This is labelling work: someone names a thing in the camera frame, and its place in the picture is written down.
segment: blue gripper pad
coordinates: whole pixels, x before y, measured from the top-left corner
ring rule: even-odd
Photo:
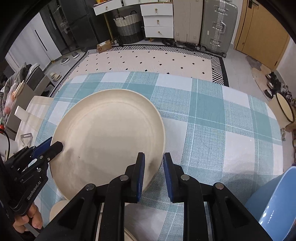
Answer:
[[[145,154],[143,154],[141,158],[139,178],[137,180],[137,196],[136,197],[138,202],[140,201],[140,198],[142,196],[144,170],[145,170]]]
[[[38,158],[41,154],[47,151],[50,147],[50,143],[52,141],[52,137],[48,138],[46,141],[41,143],[39,146],[33,149],[32,160]]]
[[[168,190],[168,196],[170,198],[170,201],[172,202],[173,201],[173,185],[172,185],[172,178],[171,178],[171,175],[170,175],[170,171],[169,171],[169,167],[168,167],[168,162],[165,158],[165,154],[163,155],[163,168],[164,168],[164,171],[165,171],[165,181],[166,181],[166,184],[167,184],[167,190]]]

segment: human hand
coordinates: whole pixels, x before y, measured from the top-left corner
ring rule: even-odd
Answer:
[[[21,216],[16,216],[15,217],[15,222],[13,224],[13,227],[15,228],[16,231],[19,233],[23,233],[25,231],[28,231],[24,224],[29,222],[29,217],[32,218],[32,226],[36,229],[41,229],[43,225],[43,220],[41,217],[41,213],[38,210],[38,207],[33,203],[28,210],[27,215],[21,217]]]

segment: rug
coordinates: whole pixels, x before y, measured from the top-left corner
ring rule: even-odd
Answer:
[[[246,56],[246,60],[250,65],[253,78],[255,79],[259,89],[262,91],[267,101],[270,101],[270,99],[265,95],[264,90],[269,89],[267,87],[268,80],[266,78],[266,75],[270,74],[271,70],[264,64],[260,63],[259,61],[253,59],[250,56]]]
[[[75,76],[119,71],[173,74],[229,86],[222,57],[163,45],[127,45],[114,46],[101,54],[96,49],[88,50],[50,97],[54,97],[63,84]]]

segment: white chest of drawers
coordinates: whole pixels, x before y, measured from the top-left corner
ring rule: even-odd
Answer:
[[[141,5],[147,38],[174,38],[172,3]]]

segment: wicker basket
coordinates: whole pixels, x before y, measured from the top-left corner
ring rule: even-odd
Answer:
[[[123,44],[136,43],[144,38],[141,33],[141,15],[137,14],[136,11],[132,12],[126,17],[120,16],[113,19]]]

